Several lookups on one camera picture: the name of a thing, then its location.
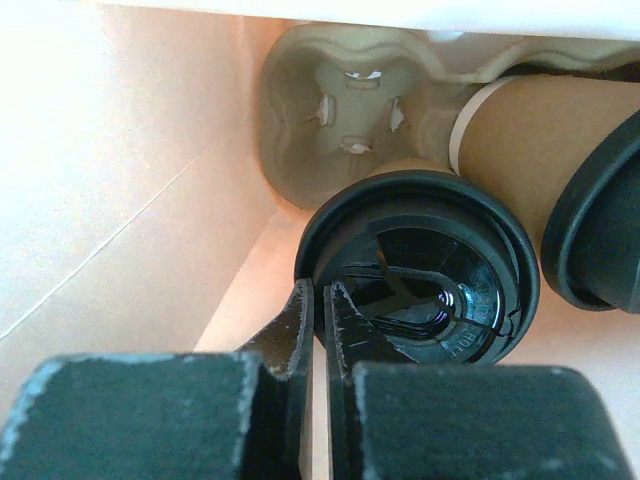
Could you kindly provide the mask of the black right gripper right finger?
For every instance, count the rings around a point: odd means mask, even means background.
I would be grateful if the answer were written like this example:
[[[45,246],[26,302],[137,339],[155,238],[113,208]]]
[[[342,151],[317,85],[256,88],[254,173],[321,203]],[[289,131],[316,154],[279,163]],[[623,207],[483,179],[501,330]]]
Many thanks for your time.
[[[416,363],[341,282],[324,290],[334,479],[630,479],[606,407],[578,371]]]

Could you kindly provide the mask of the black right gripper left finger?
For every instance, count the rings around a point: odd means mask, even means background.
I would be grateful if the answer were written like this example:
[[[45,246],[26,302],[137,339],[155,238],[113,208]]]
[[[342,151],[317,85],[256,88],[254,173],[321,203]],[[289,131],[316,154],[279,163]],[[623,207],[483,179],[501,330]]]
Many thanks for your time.
[[[233,352],[42,363],[1,432],[5,479],[308,479],[314,292]]]

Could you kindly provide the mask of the black cup lid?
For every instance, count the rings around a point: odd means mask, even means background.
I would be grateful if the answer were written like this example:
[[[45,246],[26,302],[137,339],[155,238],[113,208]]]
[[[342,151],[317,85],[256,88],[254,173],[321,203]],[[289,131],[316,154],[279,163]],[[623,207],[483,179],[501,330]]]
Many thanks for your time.
[[[356,312],[420,363],[492,364],[527,333],[540,274],[495,195],[450,173],[378,174],[314,214],[294,264],[316,292],[340,282]]]
[[[584,160],[554,206],[541,266],[558,295],[582,310],[639,312],[639,114]]]

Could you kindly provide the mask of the orange paper bag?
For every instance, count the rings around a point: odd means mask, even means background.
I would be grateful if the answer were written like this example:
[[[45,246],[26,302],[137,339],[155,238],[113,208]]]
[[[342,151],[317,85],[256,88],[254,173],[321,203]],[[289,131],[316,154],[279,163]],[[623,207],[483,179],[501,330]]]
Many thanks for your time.
[[[77,352],[248,336],[302,217],[259,165],[264,59],[293,19],[1,5],[1,393]]]

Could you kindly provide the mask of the brown paper cup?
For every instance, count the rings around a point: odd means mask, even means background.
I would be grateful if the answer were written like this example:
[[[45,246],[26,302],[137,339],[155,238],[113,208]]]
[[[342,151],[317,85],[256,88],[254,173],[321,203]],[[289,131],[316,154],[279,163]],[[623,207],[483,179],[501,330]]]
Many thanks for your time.
[[[367,175],[367,177],[371,178],[376,175],[409,170],[440,172],[456,176],[456,173],[446,165],[442,165],[424,158],[407,157],[386,162],[372,170]]]
[[[639,109],[636,83],[526,75],[481,88],[459,113],[449,161],[500,199],[539,248],[557,201],[595,148]]]

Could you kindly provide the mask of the single brown pulp carrier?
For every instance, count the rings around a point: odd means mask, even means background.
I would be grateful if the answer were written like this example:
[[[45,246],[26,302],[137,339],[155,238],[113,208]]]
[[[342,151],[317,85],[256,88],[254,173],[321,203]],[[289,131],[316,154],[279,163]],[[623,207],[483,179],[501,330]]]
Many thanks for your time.
[[[514,66],[600,76],[638,59],[630,40],[296,26],[260,76],[262,173],[279,200],[314,210],[394,160],[446,165],[464,104]]]

